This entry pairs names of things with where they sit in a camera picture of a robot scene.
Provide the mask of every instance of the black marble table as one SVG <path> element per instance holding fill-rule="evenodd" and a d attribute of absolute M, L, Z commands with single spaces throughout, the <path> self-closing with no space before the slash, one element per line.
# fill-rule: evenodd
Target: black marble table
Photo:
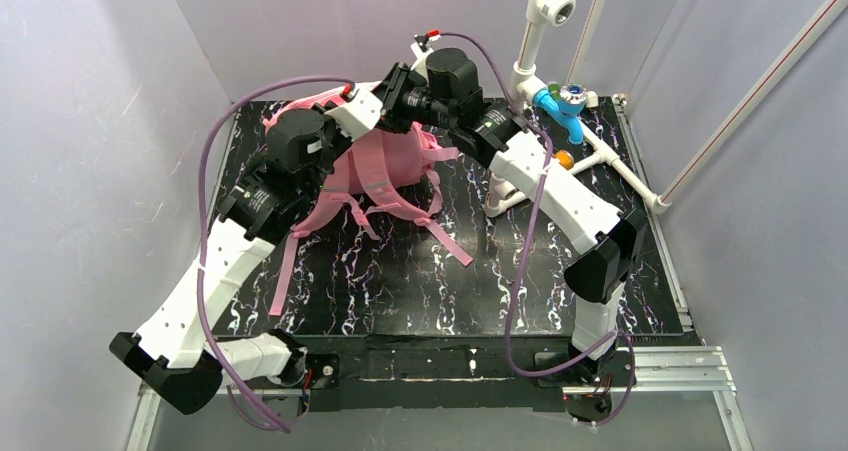
<path fill-rule="evenodd" d="M 253 102 L 236 119 L 224 163 L 218 199 L 232 188 L 244 163 L 263 144 L 263 117 L 281 102 Z M 586 110 L 583 118 L 630 164 L 615 110 L 609 99 Z M 591 154 L 588 145 L 572 146 L 567 132 L 547 116 L 540 124 L 556 149 L 575 160 Z M 433 130 L 450 146 L 441 130 Z M 437 163 L 445 202 L 434 216 L 469 254 L 463 268 L 447 256 L 426 230 L 386 213 L 370 216 L 381 237 L 372 241 L 345 208 L 326 227 L 300 240 L 284 314 L 269 316 L 282 261 L 279 246 L 247 279 L 215 327 L 219 336 L 253 336 L 280 327 L 296 335 L 439 335 L 494 336 L 503 334 L 508 292 L 515 276 L 530 214 L 525 202 L 490 219 L 483 214 L 487 173 L 470 158 Z M 638 194 L 611 168 L 598 165 L 578 175 L 601 198 L 625 212 L 644 204 Z M 426 178 L 400 189 L 411 203 L 426 207 L 432 191 Z M 363 209 L 370 205 L 361 197 Z M 519 294 L 516 334 L 570 335 L 574 325 L 574 296 L 562 272 L 576 260 L 570 244 L 540 213 L 535 244 L 524 287 Z M 649 235 L 639 265 L 619 304 L 619 326 L 637 335 L 682 333 L 677 310 L 657 244 Z"/>

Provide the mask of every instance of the blue valve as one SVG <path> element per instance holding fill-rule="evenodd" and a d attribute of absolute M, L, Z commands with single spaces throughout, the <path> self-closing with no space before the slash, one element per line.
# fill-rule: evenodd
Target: blue valve
<path fill-rule="evenodd" d="M 568 130 L 568 142 L 574 145 L 583 143 L 583 126 L 580 124 L 580 112 L 586 106 L 587 93 L 582 86 L 569 84 L 560 89 L 560 98 L 555 99 L 550 91 L 543 89 L 533 97 L 533 104 L 544 109 L 554 121 Z"/>

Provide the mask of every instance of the white cable tie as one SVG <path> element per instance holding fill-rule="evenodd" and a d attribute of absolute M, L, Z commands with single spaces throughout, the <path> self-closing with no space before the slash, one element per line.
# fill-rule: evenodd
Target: white cable tie
<path fill-rule="evenodd" d="M 194 269 L 199 269 L 199 270 L 203 271 L 204 273 L 206 272 L 206 266 L 200 264 L 200 258 L 199 257 L 195 258 L 194 261 L 191 262 L 191 267 L 194 268 Z"/>
<path fill-rule="evenodd" d="M 559 164 L 559 163 L 557 163 L 557 162 L 555 162 L 553 159 L 551 159 L 551 162 L 550 162 L 550 163 L 548 163 L 548 165 L 547 165 L 547 166 L 545 166 L 545 167 L 543 167 L 543 168 L 542 168 L 542 174 L 543 174 L 543 175 L 545 175 L 545 176 L 547 176 L 547 175 L 548 175 L 548 171 L 550 171 L 550 170 L 551 170 L 551 166 L 553 166 L 554 164 Z"/>

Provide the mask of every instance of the pink backpack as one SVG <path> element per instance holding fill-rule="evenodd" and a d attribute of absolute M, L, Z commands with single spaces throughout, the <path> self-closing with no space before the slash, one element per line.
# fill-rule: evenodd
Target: pink backpack
<path fill-rule="evenodd" d="M 262 121 L 265 132 L 267 133 L 268 129 L 277 123 L 280 113 L 289 109 L 309 108 L 316 102 L 321 105 L 329 101 L 339 105 L 344 104 L 339 97 L 341 91 L 342 88 L 337 88 L 292 101 L 275 113 L 271 119 Z M 463 251 L 438 223 L 430 219 L 442 206 L 439 174 L 433 169 L 433 163 L 456 159 L 458 154 L 456 148 L 439 146 L 436 137 L 422 130 L 419 123 L 413 123 L 407 134 L 372 131 L 356 140 L 351 148 L 334 163 L 335 173 L 327 176 L 324 181 L 324 187 L 321 189 L 315 208 L 306 219 L 292 227 L 286 239 L 283 265 L 280 278 L 277 280 L 277 290 L 274 301 L 271 303 L 270 314 L 272 316 L 282 314 L 298 240 L 326 226 L 345 204 L 350 206 L 356 223 L 372 239 L 379 239 L 379 237 L 371 228 L 367 216 L 371 213 L 387 212 L 427 228 L 463 266 L 471 264 L 471 256 Z M 427 175 L 434 188 L 433 201 L 426 211 L 403 199 L 395 189 L 418 183 L 422 174 Z M 358 201 L 352 196 L 363 192 L 376 203 L 376 206 L 365 212 L 362 212 Z"/>

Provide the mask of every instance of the gray wall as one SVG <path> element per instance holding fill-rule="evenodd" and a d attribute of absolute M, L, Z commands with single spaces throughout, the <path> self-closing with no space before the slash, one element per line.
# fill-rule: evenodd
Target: gray wall
<path fill-rule="evenodd" d="M 394 62 L 411 61 L 413 34 L 432 28 L 471 34 L 507 74 L 518 56 L 527 6 L 527 0 L 177 1 L 231 99 L 301 74 L 380 79 Z M 583 81 L 602 94 L 630 89 L 675 1 L 608 1 Z M 547 30 L 537 63 L 542 79 L 566 78 L 591 2 L 577 0 L 572 18 Z M 453 38 L 438 45 L 468 49 L 479 64 L 485 93 L 502 94 L 470 45 Z M 291 98 L 303 92 L 284 90 L 270 96 Z"/>
<path fill-rule="evenodd" d="M 0 0 L 0 56 L 2 447 L 119 449 L 138 379 L 107 346 L 191 261 L 228 100 L 174 0 Z"/>
<path fill-rule="evenodd" d="M 678 3 L 631 95 L 652 187 L 674 179 L 823 1 Z M 843 14 L 661 219 L 757 449 L 848 448 L 846 49 Z"/>

